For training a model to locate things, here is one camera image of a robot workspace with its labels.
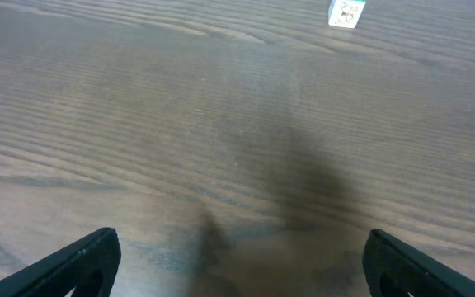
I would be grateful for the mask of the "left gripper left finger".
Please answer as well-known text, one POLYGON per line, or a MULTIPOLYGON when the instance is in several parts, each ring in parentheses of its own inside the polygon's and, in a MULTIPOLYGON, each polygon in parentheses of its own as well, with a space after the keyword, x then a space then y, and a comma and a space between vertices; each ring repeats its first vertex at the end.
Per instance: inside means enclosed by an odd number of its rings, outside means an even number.
POLYGON ((113 228, 101 228, 0 280, 0 297, 108 297, 121 260, 113 228))

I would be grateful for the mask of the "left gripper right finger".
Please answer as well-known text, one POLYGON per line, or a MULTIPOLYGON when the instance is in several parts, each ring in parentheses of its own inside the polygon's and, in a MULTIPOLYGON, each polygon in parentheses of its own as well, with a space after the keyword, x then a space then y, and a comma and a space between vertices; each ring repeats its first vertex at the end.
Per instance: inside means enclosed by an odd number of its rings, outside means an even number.
POLYGON ((362 255, 372 297, 475 297, 475 281, 381 229, 373 229, 362 255))

